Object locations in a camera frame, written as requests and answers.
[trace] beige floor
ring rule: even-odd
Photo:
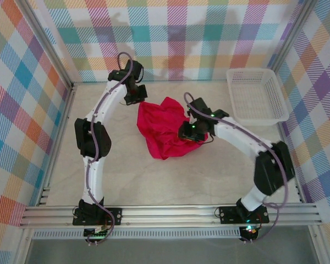
[[[148,102],[161,103],[166,96],[183,106],[183,93],[202,97],[212,110],[232,114],[225,82],[146,83]],[[105,85],[79,86],[53,172],[47,205],[77,205],[84,187],[82,157],[76,146],[74,121],[92,109]],[[138,105],[115,110],[107,125],[112,149],[103,170],[106,205],[174,205],[235,203],[253,186],[254,164],[229,142],[215,139],[181,158],[153,159],[136,126]],[[261,137],[279,140],[276,126],[249,127]],[[289,202],[299,202],[294,181]],[[281,202],[283,191],[270,197]]]

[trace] colorful plaid wall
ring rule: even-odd
[[[120,51],[144,65],[145,80],[225,79],[228,68],[267,67],[303,2],[46,0],[69,65],[36,1],[31,5],[65,67],[84,82],[106,81]]]
[[[291,114],[284,124],[308,202],[330,243],[330,0],[319,0],[279,71]]]
[[[67,88],[14,0],[0,1],[0,263],[8,263],[26,205],[34,205]]]

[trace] laundry basket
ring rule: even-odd
[[[274,125],[289,117],[275,73],[238,68],[226,73],[234,118],[241,125]]]

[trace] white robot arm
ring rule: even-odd
[[[88,122],[92,121],[92,117],[95,111],[95,108],[99,104],[100,100],[102,100],[103,96],[109,92],[109,90],[117,84],[117,81],[109,81],[107,83],[107,87],[100,97],[99,101],[95,104],[92,111],[89,112],[86,116],[86,120]],[[98,115],[96,116],[94,123],[100,122],[101,125],[106,127],[110,117],[113,115],[114,110],[119,102],[126,96],[127,88],[126,85],[120,85],[117,89],[112,91],[112,93],[105,99],[104,103],[101,105]],[[100,202],[103,199],[103,191],[102,191],[102,177],[103,177],[103,167],[106,157],[101,157],[94,163],[90,164],[89,170],[89,187],[90,191],[97,202]],[[84,170],[85,170],[85,177],[87,173],[87,165],[88,162],[93,160],[93,157],[85,156],[83,157],[84,161]],[[84,191],[82,199],[87,202],[88,204],[93,204],[93,200],[90,197],[87,186],[86,186],[86,178],[84,180]]]
[[[255,185],[236,203],[240,217],[246,219],[268,196],[284,185],[281,168],[267,148],[271,149],[281,162],[286,179],[291,180],[294,177],[295,172],[287,145],[282,141],[272,144],[269,140],[260,138],[220,109],[212,112],[202,98],[193,99],[188,104],[190,121],[184,122],[179,129],[180,138],[202,141],[205,134],[210,133],[231,143],[255,162]]]

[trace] red cloth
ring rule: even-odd
[[[183,107],[170,97],[166,97],[161,105],[140,103],[137,127],[153,158],[181,157],[200,147],[194,141],[178,137],[178,129],[185,120],[189,121],[189,118],[184,115]]]

